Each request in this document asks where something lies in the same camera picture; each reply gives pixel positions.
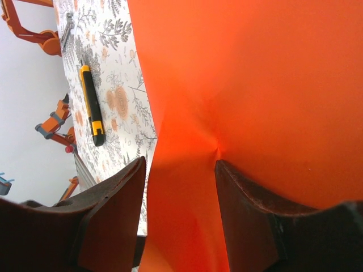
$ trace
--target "orange paper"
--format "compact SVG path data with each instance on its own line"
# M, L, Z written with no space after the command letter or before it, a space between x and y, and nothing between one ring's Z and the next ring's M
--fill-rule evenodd
M305 205L363 199L362 5L129 1L158 133L141 271L228 271L217 159Z

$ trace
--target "table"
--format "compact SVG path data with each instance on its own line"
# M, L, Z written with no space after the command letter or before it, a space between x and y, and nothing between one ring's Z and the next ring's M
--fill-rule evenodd
M73 13L75 23L62 58L79 156L97 182L139 156L146 157L148 177L157 136L127 1L54 0L53 4L60 36L67 12ZM106 140L101 147L94 146L89 129L79 78L82 57L90 65L103 116ZM146 187L138 234L147 234Z

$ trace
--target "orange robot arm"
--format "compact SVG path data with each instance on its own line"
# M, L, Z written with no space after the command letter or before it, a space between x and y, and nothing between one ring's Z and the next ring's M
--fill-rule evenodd
M22 27L19 17L16 13L13 0L1 0L3 15L2 19L7 23L9 29L15 34L16 37L31 43L37 43L40 47L50 55L61 55L60 41L57 32L50 30L43 31L42 33L31 32ZM50 0L20 0L23 2L33 3L36 5L53 7Z
M64 194L62 195L61 199L59 200L60 202L69 198L73 194L74 190L78 186L78 177L75 176L74 178L71 178L69 180L69 182L70 182L70 185L65 190Z
M63 136L57 131L65 123L70 116L68 95L63 100L59 100L55 112L50 114L50 117L43 123L35 127L35 130L41 133L45 139L52 139L65 146L75 147L74 129L71 127L68 133Z

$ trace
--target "yellow utility knife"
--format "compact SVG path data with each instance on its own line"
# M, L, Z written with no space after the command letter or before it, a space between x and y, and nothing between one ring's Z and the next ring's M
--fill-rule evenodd
M88 120L91 125L92 137L95 146L104 143L105 135L102 124L102 115L98 103L95 85L93 83L90 67L81 60L80 77L82 81L83 94L85 96Z

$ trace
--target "white wall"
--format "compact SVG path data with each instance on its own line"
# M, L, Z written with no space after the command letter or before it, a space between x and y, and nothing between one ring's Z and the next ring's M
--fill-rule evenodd
M52 8L24 2L15 6L26 29L56 30ZM61 57L16 38L0 19L0 172L15 179L6 199L53 205L76 175L72 154L34 130L68 89ZM66 133L66 127L60 132Z

